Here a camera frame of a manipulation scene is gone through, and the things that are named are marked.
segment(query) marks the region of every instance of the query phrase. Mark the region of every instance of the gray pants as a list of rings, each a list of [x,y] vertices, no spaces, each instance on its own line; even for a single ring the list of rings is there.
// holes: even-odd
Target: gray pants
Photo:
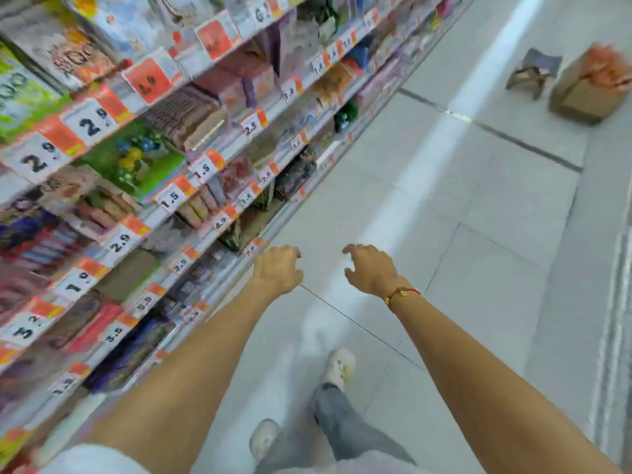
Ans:
[[[334,384],[326,383],[317,387],[312,394],[310,407],[337,461],[355,459],[367,451],[382,451],[415,464],[397,442],[365,423]],[[255,474],[273,474],[293,467],[312,467],[309,447],[304,438],[281,432],[268,454],[259,462]]]

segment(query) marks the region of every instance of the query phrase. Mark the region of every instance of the person's right hand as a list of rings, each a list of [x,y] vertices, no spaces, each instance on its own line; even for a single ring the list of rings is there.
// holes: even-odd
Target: person's right hand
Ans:
[[[410,287],[408,280],[397,273],[391,257],[373,245],[346,245],[343,254],[350,253],[355,271],[344,269],[349,283],[363,293],[384,299],[400,286]]]

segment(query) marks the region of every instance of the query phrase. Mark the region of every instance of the person's right arm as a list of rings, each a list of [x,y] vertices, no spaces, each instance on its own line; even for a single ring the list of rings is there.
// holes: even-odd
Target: person's right arm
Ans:
[[[412,287],[373,246],[343,253],[355,265],[345,275],[360,291],[384,299]],[[423,296],[395,294],[389,308],[488,474],[621,474],[556,406]]]

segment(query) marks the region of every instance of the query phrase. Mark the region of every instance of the foot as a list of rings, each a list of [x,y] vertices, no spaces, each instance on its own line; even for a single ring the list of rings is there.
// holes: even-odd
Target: foot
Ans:
[[[329,356],[322,382],[330,382],[344,392],[344,384],[349,382],[355,371],[355,356],[347,348],[340,348]]]
[[[280,426],[272,419],[264,419],[250,436],[250,453],[260,462],[270,451],[274,440],[280,433]]]

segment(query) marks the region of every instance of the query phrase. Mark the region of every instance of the metal floor strip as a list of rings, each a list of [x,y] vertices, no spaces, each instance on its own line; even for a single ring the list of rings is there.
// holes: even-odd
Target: metal floor strip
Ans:
[[[409,90],[407,90],[406,88],[399,88],[399,90],[397,90],[399,94],[403,94],[404,96],[407,96],[408,98],[411,98],[415,101],[418,101],[420,103],[423,103],[424,105],[428,105],[431,108],[434,108],[435,110],[441,112],[441,113],[445,113],[447,115],[450,115],[454,118],[460,119],[461,121],[468,123],[468,124],[472,124],[474,126],[478,126],[480,129],[483,129],[484,131],[486,131],[487,133],[490,133],[491,135],[497,136],[498,138],[501,138],[507,142],[513,143],[516,146],[519,146],[520,148],[527,150],[527,151],[531,151],[532,153],[535,153],[537,155],[542,156],[543,158],[546,158],[550,161],[553,161],[553,163],[557,163],[560,166],[563,166],[565,168],[568,168],[571,171],[574,171],[576,173],[581,173],[584,168],[581,166],[577,166],[576,164],[571,163],[568,160],[565,160],[562,157],[559,157],[557,155],[554,155],[553,153],[550,153],[548,151],[542,150],[541,148],[538,148],[537,146],[533,146],[530,145],[528,143],[525,143],[522,140],[518,140],[517,138],[514,138],[513,136],[508,135],[507,133],[503,133],[502,131],[493,128],[485,123],[481,123],[480,121],[476,121],[472,118],[468,118],[467,116],[455,113],[454,111],[450,111],[446,108],[443,108],[441,106],[439,106],[437,103],[433,103],[430,100],[427,100],[426,98],[424,98],[423,96],[420,96],[419,94],[413,93]]]

